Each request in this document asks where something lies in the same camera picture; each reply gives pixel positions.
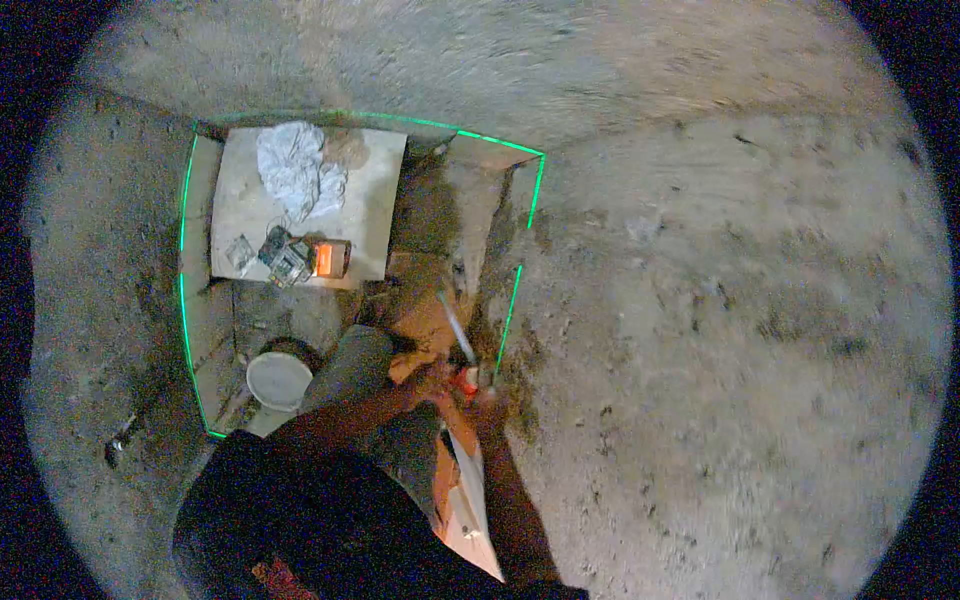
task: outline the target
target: orange device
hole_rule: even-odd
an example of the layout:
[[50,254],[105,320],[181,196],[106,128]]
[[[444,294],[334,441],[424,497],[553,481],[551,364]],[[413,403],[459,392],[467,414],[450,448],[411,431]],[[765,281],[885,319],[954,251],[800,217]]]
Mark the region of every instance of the orange device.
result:
[[313,275],[340,279],[347,273],[350,261],[350,242],[322,240],[313,243]]

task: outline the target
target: bucket lid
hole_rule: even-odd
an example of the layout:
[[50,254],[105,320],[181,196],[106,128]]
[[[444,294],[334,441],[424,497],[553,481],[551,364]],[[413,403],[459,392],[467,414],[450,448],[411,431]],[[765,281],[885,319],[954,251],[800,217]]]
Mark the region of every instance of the bucket lid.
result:
[[286,352],[264,352],[247,366],[247,386],[261,404],[294,413],[303,404],[303,393],[313,373],[299,358]]

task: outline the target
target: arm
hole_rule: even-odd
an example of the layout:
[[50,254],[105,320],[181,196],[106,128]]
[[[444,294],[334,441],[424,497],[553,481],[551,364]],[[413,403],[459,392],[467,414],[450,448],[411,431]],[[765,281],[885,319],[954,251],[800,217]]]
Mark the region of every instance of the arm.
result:
[[322,459],[346,448],[352,439],[412,410],[421,400],[434,395],[447,377],[445,365],[428,366],[362,402],[319,406],[289,420],[270,434],[270,440],[278,452],[296,456],[297,460]]

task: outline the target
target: hand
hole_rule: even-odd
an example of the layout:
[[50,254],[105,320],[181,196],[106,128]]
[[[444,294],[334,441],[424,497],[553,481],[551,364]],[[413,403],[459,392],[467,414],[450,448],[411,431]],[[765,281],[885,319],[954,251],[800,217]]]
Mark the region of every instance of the hand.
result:
[[429,365],[423,365],[413,373],[401,386],[407,388],[404,394],[404,404],[401,410],[410,412],[420,406],[425,400],[434,400],[440,394],[450,391],[450,377],[454,368],[446,362],[446,356],[439,356]]

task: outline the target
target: concrete ground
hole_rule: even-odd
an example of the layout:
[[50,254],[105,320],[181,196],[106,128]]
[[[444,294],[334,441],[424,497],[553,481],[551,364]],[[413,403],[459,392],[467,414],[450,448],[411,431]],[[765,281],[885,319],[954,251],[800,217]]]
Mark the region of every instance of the concrete ground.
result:
[[570,584],[849,597],[896,531],[943,401],[947,241],[914,124],[832,2],[144,2],[76,79],[25,216],[26,419],[112,595],[183,596],[170,523],[209,452],[174,286],[187,118],[254,109],[548,153],[534,227],[521,192],[495,219],[486,308],[522,260],[513,442]]

